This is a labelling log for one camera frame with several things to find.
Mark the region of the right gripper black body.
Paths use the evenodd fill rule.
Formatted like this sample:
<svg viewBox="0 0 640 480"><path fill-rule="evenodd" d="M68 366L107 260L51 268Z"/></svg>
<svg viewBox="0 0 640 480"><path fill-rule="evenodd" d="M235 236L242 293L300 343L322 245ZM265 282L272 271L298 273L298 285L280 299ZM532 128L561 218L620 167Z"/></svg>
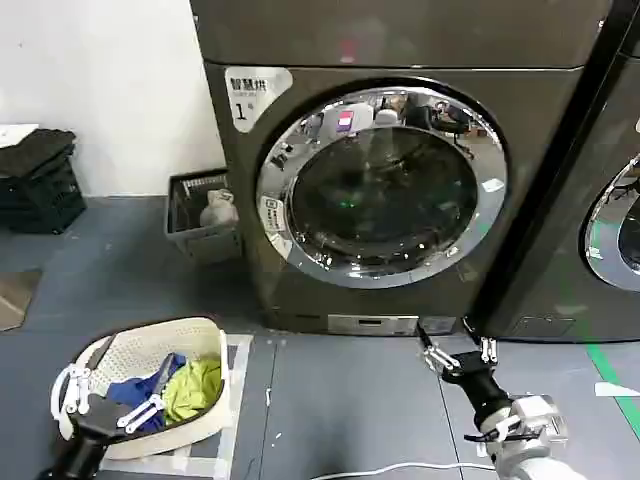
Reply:
<svg viewBox="0 0 640 480"><path fill-rule="evenodd" d="M502 408L511 406L509 395L493 377L496 362L484 362L479 351L457 353L452 358L455 360L453 367L445 368L441 378L464 391L475 412L476 426L481 426L487 418Z"/></svg>

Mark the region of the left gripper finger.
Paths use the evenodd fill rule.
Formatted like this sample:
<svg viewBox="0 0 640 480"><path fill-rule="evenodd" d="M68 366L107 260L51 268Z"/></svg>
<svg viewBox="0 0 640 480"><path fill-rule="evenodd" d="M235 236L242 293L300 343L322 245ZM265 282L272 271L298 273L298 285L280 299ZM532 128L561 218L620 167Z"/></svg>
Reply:
<svg viewBox="0 0 640 480"><path fill-rule="evenodd" d="M74 435L73 417L90 412L89 396L98 392L98 366L113 342L103 337L84 348L54 380L51 387L51 417L62 439Z"/></svg>
<svg viewBox="0 0 640 480"><path fill-rule="evenodd" d="M116 385L116 402L128 405L132 411L118 422L127 434L144 431L145 425L151 423L152 431L164 425L159 415L165 409L162 399L164 387L175 372L176 355L170 353L162 361L159 369L147 378L131 378Z"/></svg>

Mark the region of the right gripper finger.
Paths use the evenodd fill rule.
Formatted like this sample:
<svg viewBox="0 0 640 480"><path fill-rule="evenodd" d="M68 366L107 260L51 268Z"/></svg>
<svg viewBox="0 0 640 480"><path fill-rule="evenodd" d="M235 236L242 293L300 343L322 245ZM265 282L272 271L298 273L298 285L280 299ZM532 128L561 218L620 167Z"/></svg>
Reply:
<svg viewBox="0 0 640 480"><path fill-rule="evenodd" d="M442 375L445 371L452 372L459 368L459 361L432 341L420 323L416 324L416 333L422 345L423 359L431 371Z"/></svg>
<svg viewBox="0 0 640 480"><path fill-rule="evenodd" d="M493 337L482 335L476 327L472 325L468 316L462 318L462 324L468 336L474 344L480 349L481 360L486 364L498 363L498 347L497 340Z"/></svg>

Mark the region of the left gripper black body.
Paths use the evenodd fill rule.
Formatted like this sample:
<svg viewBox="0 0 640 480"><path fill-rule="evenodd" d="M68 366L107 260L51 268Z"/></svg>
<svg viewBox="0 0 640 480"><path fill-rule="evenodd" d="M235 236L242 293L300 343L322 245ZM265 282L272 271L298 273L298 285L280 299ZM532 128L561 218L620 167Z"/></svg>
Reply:
<svg viewBox="0 0 640 480"><path fill-rule="evenodd" d="M124 441L128 434L117 422L132 411L128 405L109 398L90 397L89 410L85 414L79 411L69 415L73 426L70 440L72 445L94 441L99 445L110 446Z"/></svg>

